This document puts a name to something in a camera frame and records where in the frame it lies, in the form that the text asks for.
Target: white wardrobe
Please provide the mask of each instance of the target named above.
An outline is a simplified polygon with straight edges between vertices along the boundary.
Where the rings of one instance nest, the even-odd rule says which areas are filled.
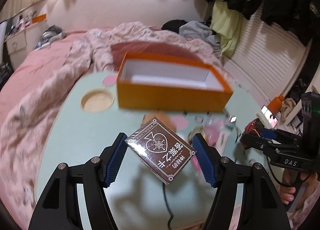
[[[279,94],[288,93],[305,63],[311,41],[305,47],[278,24],[264,23],[261,12],[262,5],[249,21],[243,18],[236,51],[224,67],[263,107]]]

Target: white headboard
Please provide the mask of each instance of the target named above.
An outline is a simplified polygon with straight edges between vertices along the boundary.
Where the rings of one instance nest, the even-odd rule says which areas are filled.
[[[49,26],[65,30],[114,27],[133,21],[162,26],[172,19],[202,21],[207,6],[204,0],[43,0],[26,9],[23,15],[30,10],[47,13]]]

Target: bottle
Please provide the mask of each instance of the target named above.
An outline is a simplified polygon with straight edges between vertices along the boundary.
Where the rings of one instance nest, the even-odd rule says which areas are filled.
[[[282,107],[282,102],[284,101],[284,97],[282,94],[280,94],[278,97],[275,97],[269,104],[268,104],[268,110],[273,114],[276,115],[278,111]]]

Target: gray clothing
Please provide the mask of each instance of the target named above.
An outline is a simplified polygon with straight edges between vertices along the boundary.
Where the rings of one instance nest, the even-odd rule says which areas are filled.
[[[220,39],[217,35],[212,34],[212,30],[199,21],[190,21],[179,28],[179,35],[185,38],[200,38],[210,44],[213,52],[220,52]]]

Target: brown card box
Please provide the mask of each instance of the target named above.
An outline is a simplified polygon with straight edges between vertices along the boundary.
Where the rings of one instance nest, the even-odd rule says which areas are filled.
[[[195,149],[156,117],[125,141],[165,184],[169,184],[196,154]]]

